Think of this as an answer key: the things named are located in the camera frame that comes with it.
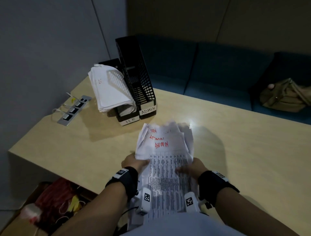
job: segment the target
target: hand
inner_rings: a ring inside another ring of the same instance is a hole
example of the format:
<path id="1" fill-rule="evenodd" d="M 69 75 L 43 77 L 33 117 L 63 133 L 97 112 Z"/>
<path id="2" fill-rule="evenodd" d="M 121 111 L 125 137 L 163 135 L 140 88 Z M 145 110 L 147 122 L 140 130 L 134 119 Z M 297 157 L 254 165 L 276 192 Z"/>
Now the hand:
<path id="1" fill-rule="evenodd" d="M 141 173 L 144 166 L 148 165 L 150 160 L 136 160 L 135 153 L 128 155 L 123 162 L 121 162 L 122 168 L 131 166 L 135 168 L 138 174 Z"/>
<path id="2" fill-rule="evenodd" d="M 177 167 L 176 171 L 188 174 L 197 181 L 200 175 L 205 171 L 208 171 L 208 169 L 200 159 L 194 157 L 192 164 Z"/>

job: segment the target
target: stack of papers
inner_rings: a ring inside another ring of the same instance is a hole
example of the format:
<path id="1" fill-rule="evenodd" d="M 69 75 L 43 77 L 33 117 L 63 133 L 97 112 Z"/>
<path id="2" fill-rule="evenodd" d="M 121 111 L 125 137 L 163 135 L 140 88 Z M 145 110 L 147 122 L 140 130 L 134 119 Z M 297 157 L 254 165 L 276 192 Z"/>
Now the stack of papers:
<path id="1" fill-rule="evenodd" d="M 124 116 L 136 111 L 136 103 L 124 77 L 116 68 L 95 64 L 89 72 L 89 77 L 100 112 L 118 107 L 119 115 Z"/>
<path id="2" fill-rule="evenodd" d="M 139 133 L 135 158 L 150 159 L 150 164 L 138 179 L 138 190 L 151 190 L 151 210 L 140 216 L 129 213 L 128 229 L 177 212 L 185 212 L 184 194 L 193 191 L 197 195 L 197 184 L 186 174 L 175 172 L 178 166 L 193 161 L 193 135 L 186 123 L 171 121 L 163 126 L 144 124 Z"/>

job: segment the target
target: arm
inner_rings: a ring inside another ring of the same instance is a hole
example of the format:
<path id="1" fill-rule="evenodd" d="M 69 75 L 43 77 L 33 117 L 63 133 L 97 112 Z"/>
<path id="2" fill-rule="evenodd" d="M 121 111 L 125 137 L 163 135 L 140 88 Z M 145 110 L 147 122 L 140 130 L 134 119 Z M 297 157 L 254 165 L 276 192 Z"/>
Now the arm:
<path id="1" fill-rule="evenodd" d="M 122 168 L 131 166 L 140 173 L 148 163 L 149 160 L 136 160 L 135 155 L 131 154 L 122 162 Z M 112 183 L 62 225 L 53 236 L 111 236 L 126 207 L 127 200 L 123 184 Z"/>
<path id="2" fill-rule="evenodd" d="M 207 170 L 198 158 L 194 158 L 191 165 L 176 169 L 177 172 L 189 174 L 196 180 Z M 215 209 L 226 225 L 247 236 L 298 236 L 232 188 L 224 188 L 218 192 Z"/>

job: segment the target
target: forearm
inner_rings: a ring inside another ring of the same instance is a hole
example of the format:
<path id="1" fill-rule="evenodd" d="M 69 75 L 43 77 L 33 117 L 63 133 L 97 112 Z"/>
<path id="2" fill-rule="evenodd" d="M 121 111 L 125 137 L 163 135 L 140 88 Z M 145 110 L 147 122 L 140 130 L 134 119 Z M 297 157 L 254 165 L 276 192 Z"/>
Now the forearm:
<path id="1" fill-rule="evenodd" d="M 123 184 L 112 183 L 53 236 L 113 235 L 127 199 Z"/>
<path id="2" fill-rule="evenodd" d="M 220 190 L 215 208 L 226 225 L 247 236 L 298 236 L 232 188 Z"/>

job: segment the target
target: black file organizer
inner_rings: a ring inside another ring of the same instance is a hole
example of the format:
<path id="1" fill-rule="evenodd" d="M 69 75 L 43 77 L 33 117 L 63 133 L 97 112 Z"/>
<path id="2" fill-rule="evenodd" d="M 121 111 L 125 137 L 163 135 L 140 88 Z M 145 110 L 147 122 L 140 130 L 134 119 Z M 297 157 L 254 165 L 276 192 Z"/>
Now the black file organizer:
<path id="1" fill-rule="evenodd" d="M 141 119 L 156 114 L 156 96 L 135 36 L 115 40 L 124 80 L 136 102 Z"/>
<path id="2" fill-rule="evenodd" d="M 122 65 L 121 65 L 120 60 L 118 58 L 112 59 L 112 60 L 109 60 L 109 61 L 99 62 L 99 64 L 115 67 L 117 70 L 119 70 L 120 72 L 123 73 Z M 122 125 L 122 126 L 125 126 L 125 125 L 128 125 L 130 123 L 133 123 L 133 122 L 136 122 L 136 121 L 140 120 L 140 118 L 139 118 L 139 110 L 138 109 L 136 110 L 136 112 L 132 112 L 132 113 L 130 113 L 128 115 L 125 115 L 125 116 L 120 116 L 119 112 L 118 112 L 118 109 L 116 107 L 114 108 L 114 111 L 116 113 L 116 117 L 117 117 L 120 125 Z"/>

